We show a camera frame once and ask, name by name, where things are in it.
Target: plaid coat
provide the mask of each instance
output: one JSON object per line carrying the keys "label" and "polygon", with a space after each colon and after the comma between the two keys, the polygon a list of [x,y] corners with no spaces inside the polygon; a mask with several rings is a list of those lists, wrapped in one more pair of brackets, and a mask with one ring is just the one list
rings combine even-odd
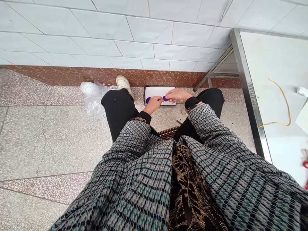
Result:
{"label": "plaid coat", "polygon": [[[207,105],[188,115],[204,145],[182,136],[230,230],[308,227],[308,192],[252,153]],[[51,230],[167,230],[172,146],[128,121]]]}

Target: white paper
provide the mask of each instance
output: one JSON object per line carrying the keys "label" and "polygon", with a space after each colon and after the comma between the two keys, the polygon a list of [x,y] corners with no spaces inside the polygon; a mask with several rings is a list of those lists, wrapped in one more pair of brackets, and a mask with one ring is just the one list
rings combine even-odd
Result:
{"label": "white paper", "polygon": [[302,108],[295,123],[308,135],[308,103]]}
{"label": "white paper", "polygon": [[[146,87],[145,88],[145,94],[144,94],[144,104],[146,105],[146,99],[148,97],[153,97],[153,96],[161,96],[163,97],[166,95],[166,93],[175,87],[162,87],[162,86],[154,86],[154,87]],[[170,103],[169,101],[163,102],[161,105],[176,105],[176,103]]]}

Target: hand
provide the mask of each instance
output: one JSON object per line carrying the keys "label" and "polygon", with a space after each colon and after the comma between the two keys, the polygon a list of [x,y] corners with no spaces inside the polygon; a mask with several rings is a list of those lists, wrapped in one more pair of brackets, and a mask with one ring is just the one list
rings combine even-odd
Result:
{"label": "hand", "polygon": [[171,103],[176,103],[176,102],[185,103],[186,100],[188,100],[190,97],[192,97],[191,94],[178,88],[174,88],[168,91],[166,94],[166,98],[169,99],[169,102]]}
{"label": "hand", "polygon": [[153,96],[150,99],[147,106],[145,107],[145,109],[143,109],[142,111],[151,115],[156,109],[158,109],[160,107],[160,105],[163,101],[164,101],[164,99],[161,96]]}

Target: white plastic bag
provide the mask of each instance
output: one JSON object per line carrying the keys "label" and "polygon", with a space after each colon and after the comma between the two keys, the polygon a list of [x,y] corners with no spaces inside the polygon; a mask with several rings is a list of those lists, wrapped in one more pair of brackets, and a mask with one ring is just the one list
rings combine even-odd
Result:
{"label": "white plastic bag", "polygon": [[84,104],[86,106],[89,118],[106,118],[105,109],[101,104],[103,96],[109,90],[117,90],[115,86],[105,86],[97,81],[82,82],[80,85],[81,91],[86,95]]}

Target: marble baseboard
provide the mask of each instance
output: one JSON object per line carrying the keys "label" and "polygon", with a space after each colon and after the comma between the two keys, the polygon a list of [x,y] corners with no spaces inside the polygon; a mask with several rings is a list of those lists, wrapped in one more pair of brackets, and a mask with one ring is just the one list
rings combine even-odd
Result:
{"label": "marble baseboard", "polygon": [[[195,87],[205,76],[202,72],[151,71],[136,69],[55,67],[55,66],[16,66],[6,65],[25,76],[36,79],[51,86],[79,86],[85,81],[98,81],[104,85],[116,85],[116,77],[124,75],[132,87],[145,85],[169,85],[183,88]],[[212,78],[213,87],[241,88],[237,78]],[[202,88],[208,88],[206,81]]]}

